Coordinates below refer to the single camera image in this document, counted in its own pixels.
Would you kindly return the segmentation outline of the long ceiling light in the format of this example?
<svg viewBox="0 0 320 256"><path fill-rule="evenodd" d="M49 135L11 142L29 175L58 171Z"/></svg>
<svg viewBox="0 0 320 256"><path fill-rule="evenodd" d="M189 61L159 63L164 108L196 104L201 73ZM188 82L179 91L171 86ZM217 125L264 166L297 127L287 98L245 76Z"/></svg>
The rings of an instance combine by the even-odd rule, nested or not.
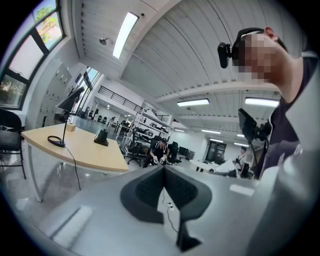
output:
<svg viewBox="0 0 320 256"><path fill-rule="evenodd" d="M209 105L209 104L210 104L210 101L208 98L177 102L177 105L179 107L192 107L192 106L202 106L202 105Z"/></svg>
<svg viewBox="0 0 320 256"><path fill-rule="evenodd" d="M279 104L279 100L267 99L267 98L246 97L245 104L252 105L252 106L263 106L263 107L276 108Z"/></svg>
<svg viewBox="0 0 320 256"><path fill-rule="evenodd" d="M132 12L128 12L126 14L120 27L119 33L117 35L117 39L114 44L114 49L112 53L112 55L117 59L120 58L125 43L138 19L139 17Z"/></svg>

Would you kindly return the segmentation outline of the black office chair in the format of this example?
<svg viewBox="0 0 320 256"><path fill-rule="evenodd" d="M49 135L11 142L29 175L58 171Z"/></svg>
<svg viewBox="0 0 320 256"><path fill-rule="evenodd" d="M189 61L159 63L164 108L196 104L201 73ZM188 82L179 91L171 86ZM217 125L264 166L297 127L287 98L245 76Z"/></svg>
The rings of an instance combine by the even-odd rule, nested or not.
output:
<svg viewBox="0 0 320 256"><path fill-rule="evenodd" d="M135 136L132 136L132 141L130 143L130 145L127 148L127 152L131 154L131 156L129 155L125 155L123 158L128 158L128 162L127 164L129 165L131 161L135 161L140 167L141 167L141 159L138 158L140 149L142 147L142 144L140 142L137 142L135 140Z"/></svg>
<svg viewBox="0 0 320 256"><path fill-rule="evenodd" d="M173 141L171 144L167 147L169 149L169 155L167 157L167 162L170 165L179 164L181 163L181 157L177 158L178 151L179 151L179 145L177 142Z"/></svg>

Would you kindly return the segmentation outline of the large black-framed window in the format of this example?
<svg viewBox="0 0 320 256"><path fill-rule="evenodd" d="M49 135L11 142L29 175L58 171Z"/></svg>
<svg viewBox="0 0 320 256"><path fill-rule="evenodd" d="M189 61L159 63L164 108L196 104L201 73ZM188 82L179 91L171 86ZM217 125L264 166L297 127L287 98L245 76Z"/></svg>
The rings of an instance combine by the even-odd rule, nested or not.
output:
<svg viewBox="0 0 320 256"><path fill-rule="evenodd" d="M61 0L42 0L19 27L1 60L0 108L23 108L36 72L65 36Z"/></svg>

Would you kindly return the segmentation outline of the white table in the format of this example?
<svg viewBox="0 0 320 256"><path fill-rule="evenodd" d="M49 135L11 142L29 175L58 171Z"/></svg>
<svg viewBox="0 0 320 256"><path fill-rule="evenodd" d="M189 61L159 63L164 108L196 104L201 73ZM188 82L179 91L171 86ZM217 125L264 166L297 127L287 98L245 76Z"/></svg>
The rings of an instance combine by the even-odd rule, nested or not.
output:
<svg viewBox="0 0 320 256"><path fill-rule="evenodd" d="M204 163L197 160L190 160L189 162L196 167L197 172L207 172L209 174L234 178L240 177L239 170L233 164L232 160L228 160L220 165Z"/></svg>

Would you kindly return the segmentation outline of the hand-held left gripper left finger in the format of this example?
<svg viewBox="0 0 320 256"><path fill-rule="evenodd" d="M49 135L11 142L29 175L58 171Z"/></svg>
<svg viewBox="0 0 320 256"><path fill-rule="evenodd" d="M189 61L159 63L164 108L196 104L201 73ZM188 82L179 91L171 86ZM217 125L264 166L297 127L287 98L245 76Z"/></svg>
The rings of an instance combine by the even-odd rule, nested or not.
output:
<svg viewBox="0 0 320 256"><path fill-rule="evenodd" d="M161 167L127 172L76 193L39 229L80 256L175 256L158 211L164 186Z"/></svg>

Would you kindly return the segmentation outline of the black desk lamp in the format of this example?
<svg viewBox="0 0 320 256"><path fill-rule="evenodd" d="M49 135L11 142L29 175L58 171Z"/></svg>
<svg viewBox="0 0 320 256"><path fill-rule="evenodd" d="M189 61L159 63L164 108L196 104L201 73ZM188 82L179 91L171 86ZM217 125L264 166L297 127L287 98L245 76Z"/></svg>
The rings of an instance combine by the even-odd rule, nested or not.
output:
<svg viewBox="0 0 320 256"><path fill-rule="evenodd" d="M73 105L74 105L76 99L78 99L80 97L82 92L84 92L84 88L80 87L77 90L75 90L73 93L71 93L66 99L64 99L58 105L56 105L56 107L58 109L64 110L65 122L64 122L64 129L63 129L62 138L60 138L58 136L54 136L54 135L50 135L47 137L47 140L51 144L58 146L60 148L65 147L65 134L66 134L66 127L67 127L67 123L68 123L68 118L69 118L70 112L72 111L72 108L73 108Z"/></svg>

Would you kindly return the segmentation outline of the black monitor on stand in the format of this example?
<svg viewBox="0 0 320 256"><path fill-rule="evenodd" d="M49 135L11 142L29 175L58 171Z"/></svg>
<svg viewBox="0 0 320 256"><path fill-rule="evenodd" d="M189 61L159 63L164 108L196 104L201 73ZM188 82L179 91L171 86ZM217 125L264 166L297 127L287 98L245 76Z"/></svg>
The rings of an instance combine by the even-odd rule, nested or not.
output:
<svg viewBox="0 0 320 256"><path fill-rule="evenodd" d="M262 148L262 163L264 163L264 154L267 152L267 149L269 147L269 140L268 137L271 134L271 124L269 121L267 121L265 124L261 124L260 127L257 126L257 122L243 109L240 108L238 110L238 117L239 117L239 126L242 131L242 134L247 139L247 142L249 146L252 149L253 156L254 156L254 162L255 162L255 169L254 169L254 175L253 177L255 179L260 178L262 166L259 167L259 163L257 161L257 156L255 153L254 146L252 144L253 140L260 140L264 142L263 148Z"/></svg>

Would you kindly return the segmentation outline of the white locker cabinet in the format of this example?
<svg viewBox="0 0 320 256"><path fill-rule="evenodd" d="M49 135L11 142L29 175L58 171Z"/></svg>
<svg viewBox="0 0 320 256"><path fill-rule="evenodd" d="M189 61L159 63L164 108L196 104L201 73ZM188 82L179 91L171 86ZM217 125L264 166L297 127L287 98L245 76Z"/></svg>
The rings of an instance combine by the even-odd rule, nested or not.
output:
<svg viewBox="0 0 320 256"><path fill-rule="evenodd" d="M56 105L64 99L66 86L72 76L59 59L52 59L39 79L37 96L39 107L35 127L51 126L57 111Z"/></svg>

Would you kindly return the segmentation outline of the person's body dark shirt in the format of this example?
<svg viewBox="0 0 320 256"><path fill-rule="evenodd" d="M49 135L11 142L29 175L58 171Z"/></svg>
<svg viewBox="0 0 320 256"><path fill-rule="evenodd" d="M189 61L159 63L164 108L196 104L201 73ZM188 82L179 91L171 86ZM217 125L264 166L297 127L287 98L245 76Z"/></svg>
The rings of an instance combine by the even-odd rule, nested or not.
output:
<svg viewBox="0 0 320 256"><path fill-rule="evenodd" d="M295 58L270 27L250 27L238 32L231 58L240 73L250 73L253 79L273 84L280 92L279 103L268 120L270 134L254 171L259 179L266 169L281 165L300 150L299 138L286 112L307 87L320 57L313 51L303 51Z"/></svg>

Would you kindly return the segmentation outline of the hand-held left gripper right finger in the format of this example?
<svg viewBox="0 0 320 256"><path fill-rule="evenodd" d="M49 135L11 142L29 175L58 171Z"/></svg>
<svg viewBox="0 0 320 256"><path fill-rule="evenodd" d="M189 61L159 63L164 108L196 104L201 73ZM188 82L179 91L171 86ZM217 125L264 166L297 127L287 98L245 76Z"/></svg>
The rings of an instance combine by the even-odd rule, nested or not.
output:
<svg viewBox="0 0 320 256"><path fill-rule="evenodd" d="M258 182L167 168L164 187L179 210L175 241L163 256L247 256Z"/></svg>

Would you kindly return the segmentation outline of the white metal shelf rack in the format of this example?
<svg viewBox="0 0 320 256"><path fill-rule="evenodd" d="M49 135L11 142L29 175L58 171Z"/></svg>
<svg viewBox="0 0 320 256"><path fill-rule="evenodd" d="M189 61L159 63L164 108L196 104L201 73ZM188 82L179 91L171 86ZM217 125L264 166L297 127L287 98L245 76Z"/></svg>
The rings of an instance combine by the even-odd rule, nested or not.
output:
<svg viewBox="0 0 320 256"><path fill-rule="evenodd" d="M120 150L124 155L128 155L130 144L135 141L142 145L142 149L149 149L153 138L165 138L169 141L173 128L166 123L169 120L169 115L157 116L151 110L142 108L137 111L128 132L123 135L120 144Z"/></svg>

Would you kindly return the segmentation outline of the black cone device square base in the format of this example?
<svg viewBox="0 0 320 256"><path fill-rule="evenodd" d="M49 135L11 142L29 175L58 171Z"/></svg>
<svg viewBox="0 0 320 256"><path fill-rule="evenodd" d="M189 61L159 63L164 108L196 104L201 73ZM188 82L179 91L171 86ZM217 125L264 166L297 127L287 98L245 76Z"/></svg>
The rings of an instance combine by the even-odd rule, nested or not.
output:
<svg viewBox="0 0 320 256"><path fill-rule="evenodd" d="M102 146L108 146L109 143L107 141L108 132L106 129L101 129L99 133L94 138L94 143L102 145Z"/></svg>

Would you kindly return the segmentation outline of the tall glass entrance window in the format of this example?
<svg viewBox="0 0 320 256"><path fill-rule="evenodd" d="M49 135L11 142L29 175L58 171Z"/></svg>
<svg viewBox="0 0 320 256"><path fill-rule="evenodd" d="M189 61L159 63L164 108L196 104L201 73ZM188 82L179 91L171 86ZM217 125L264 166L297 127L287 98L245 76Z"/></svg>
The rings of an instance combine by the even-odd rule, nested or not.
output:
<svg viewBox="0 0 320 256"><path fill-rule="evenodd" d="M78 100L76 100L74 103L72 109L73 114L77 115L79 111L83 111L84 105L100 76L100 72L88 66L85 72L79 77L76 82L76 88L83 88L83 92L80 94Z"/></svg>

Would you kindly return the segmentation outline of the light wooden desk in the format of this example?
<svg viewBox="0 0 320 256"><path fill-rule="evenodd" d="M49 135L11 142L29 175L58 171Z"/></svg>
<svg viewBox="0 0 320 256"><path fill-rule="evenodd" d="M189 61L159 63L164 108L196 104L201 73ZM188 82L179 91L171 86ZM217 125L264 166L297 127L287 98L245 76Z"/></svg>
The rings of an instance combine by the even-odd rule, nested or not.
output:
<svg viewBox="0 0 320 256"><path fill-rule="evenodd" d="M124 174L129 171L120 148L115 140L109 141L109 146L104 147L92 143L90 145L91 152L80 153L75 148L75 143L71 143L71 147L61 148L50 144L48 141L34 142L28 138L24 143L24 166L30 177L30 185L33 188L35 197L38 202L42 202L44 193L40 190L36 178L35 167L33 163L32 150L38 149L46 155L55 158L57 161L74 165L75 168L87 169L93 172L104 174Z"/></svg>

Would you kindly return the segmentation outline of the black folding chair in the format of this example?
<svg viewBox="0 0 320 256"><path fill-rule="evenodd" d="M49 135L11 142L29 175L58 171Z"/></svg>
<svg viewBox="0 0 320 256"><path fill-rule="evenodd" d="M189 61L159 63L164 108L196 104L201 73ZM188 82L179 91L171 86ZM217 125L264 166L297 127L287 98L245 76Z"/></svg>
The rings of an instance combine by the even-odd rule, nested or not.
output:
<svg viewBox="0 0 320 256"><path fill-rule="evenodd" d="M13 166L22 168L23 177L26 180L21 119L17 114L0 107L0 126L8 128L7 130L0 128L0 151L7 151L9 155L20 155L21 164Z"/></svg>

